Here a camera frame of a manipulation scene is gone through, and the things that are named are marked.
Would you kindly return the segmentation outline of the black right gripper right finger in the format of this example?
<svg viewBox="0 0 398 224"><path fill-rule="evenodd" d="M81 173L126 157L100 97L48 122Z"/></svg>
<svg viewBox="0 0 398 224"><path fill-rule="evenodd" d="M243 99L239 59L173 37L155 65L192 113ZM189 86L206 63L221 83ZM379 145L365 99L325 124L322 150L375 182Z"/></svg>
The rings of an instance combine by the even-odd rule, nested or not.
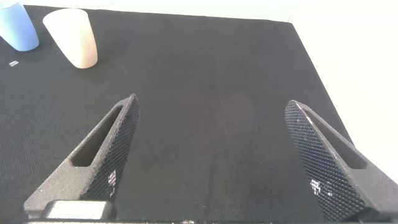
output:
<svg viewBox="0 0 398 224"><path fill-rule="evenodd" d="M390 177L307 105L289 101L284 119L326 221L397 221Z"/></svg>

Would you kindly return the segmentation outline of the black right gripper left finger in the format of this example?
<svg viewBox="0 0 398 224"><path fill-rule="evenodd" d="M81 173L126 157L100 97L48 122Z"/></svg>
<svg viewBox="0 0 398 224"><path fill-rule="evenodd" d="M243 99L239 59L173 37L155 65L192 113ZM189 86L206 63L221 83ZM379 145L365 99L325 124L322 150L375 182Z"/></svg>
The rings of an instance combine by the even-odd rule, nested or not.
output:
<svg viewBox="0 0 398 224"><path fill-rule="evenodd" d="M38 218L55 200L113 202L138 120L135 94L116 103L24 202L27 216Z"/></svg>

